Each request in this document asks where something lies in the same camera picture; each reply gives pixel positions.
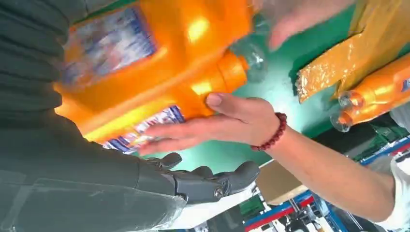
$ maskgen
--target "robotic hand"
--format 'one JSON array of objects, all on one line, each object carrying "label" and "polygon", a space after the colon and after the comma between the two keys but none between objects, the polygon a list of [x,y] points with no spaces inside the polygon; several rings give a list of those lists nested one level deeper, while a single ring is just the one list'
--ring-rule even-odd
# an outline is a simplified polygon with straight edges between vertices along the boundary
[{"label": "robotic hand", "polygon": [[0,232],[166,229],[186,204],[217,202],[259,174],[253,162],[215,175],[208,167],[170,171],[182,161],[177,153],[142,160],[71,140],[0,156]]},{"label": "robotic hand", "polygon": [[245,162],[234,172],[224,172],[213,175],[209,167],[202,166],[192,172],[179,170],[171,172],[182,158],[177,153],[171,153],[162,159],[148,159],[147,162],[164,172],[175,182],[175,195],[184,198],[188,204],[217,202],[226,197],[245,190],[256,180],[260,173],[254,162]]}]

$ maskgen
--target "human arm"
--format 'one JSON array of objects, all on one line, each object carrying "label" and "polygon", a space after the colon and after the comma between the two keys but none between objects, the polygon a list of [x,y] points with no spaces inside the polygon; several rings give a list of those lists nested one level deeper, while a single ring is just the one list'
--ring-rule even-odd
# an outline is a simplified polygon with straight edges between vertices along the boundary
[{"label": "human arm", "polygon": [[391,175],[362,167],[291,128],[267,153],[313,192],[355,215],[380,222],[393,210]]},{"label": "human arm", "polygon": [[[151,127],[148,135],[168,139],[151,143],[141,152],[181,150],[206,140],[261,145],[278,129],[278,118],[264,100],[212,94],[207,102],[221,114]],[[363,168],[290,128],[267,152],[308,188],[338,207],[372,221],[382,221],[392,212],[394,183],[390,176]]]},{"label": "human arm", "polygon": [[279,48],[291,36],[339,13],[356,0],[253,0],[272,26],[269,45]]}]

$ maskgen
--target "orange detergent bottle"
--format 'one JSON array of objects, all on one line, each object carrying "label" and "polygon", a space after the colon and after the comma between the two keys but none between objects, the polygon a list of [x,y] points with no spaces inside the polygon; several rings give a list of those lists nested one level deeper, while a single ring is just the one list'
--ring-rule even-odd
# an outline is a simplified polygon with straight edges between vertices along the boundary
[{"label": "orange detergent bottle", "polygon": [[[63,95],[63,105],[56,112],[74,121],[89,141],[126,154],[135,152],[154,139],[142,135],[149,126],[181,123],[186,119],[212,115],[214,112],[205,104],[210,92],[233,92],[247,79],[263,77],[264,58],[257,47],[247,44],[248,47],[243,45],[236,49],[237,53],[242,52],[245,56],[227,51],[218,62],[187,75],[183,81],[168,86],[152,85],[145,91],[141,90],[131,101],[121,102],[101,113],[94,113],[92,107],[67,93]],[[121,89],[111,89],[115,90],[121,93]]]},{"label": "orange detergent bottle", "polygon": [[125,153],[151,139],[141,136],[149,125],[212,114],[208,93],[232,92],[249,66],[263,67],[253,48],[227,52],[251,32],[254,12],[247,0],[140,0],[76,25],[56,112]]},{"label": "orange detergent bottle", "polygon": [[390,103],[366,105],[359,109],[356,107],[345,109],[340,114],[330,116],[330,120],[337,130],[341,132],[348,132],[353,125],[371,121],[409,101],[410,91],[405,94],[401,94]]},{"label": "orange detergent bottle", "polygon": [[342,94],[339,103],[344,108],[386,104],[409,91],[410,54],[366,77],[356,88]]}]

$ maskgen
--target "white sleeve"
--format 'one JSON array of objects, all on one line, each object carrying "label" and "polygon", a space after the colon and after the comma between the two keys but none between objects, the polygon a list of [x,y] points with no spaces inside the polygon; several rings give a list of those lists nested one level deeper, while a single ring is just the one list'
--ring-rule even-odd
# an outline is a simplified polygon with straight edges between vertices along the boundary
[{"label": "white sleeve", "polygon": [[376,224],[387,230],[405,229],[410,226],[410,176],[394,160],[391,162],[391,170],[395,178],[395,206],[385,221]]}]

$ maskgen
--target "bottle label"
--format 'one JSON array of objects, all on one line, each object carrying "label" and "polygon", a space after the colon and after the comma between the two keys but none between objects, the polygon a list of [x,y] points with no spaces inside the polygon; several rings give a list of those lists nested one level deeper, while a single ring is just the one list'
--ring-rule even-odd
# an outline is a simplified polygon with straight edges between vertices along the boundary
[{"label": "bottle label", "polygon": [[403,88],[401,89],[402,92],[405,92],[410,89],[410,78],[403,82]]},{"label": "bottle label", "polygon": [[92,70],[92,84],[156,51],[143,17],[131,7],[81,26],[70,35],[65,47],[70,49],[73,43],[80,43],[83,55],[64,64],[62,82],[71,85],[87,70]]},{"label": "bottle label", "polygon": [[146,119],[145,121],[135,125],[133,129],[135,132],[124,134],[118,138],[111,139],[103,144],[107,149],[116,149],[124,154],[131,154],[137,151],[138,148],[144,144],[156,140],[149,136],[142,135],[148,127],[156,124],[176,124],[184,122],[179,108],[177,106],[171,106],[154,116]]}]

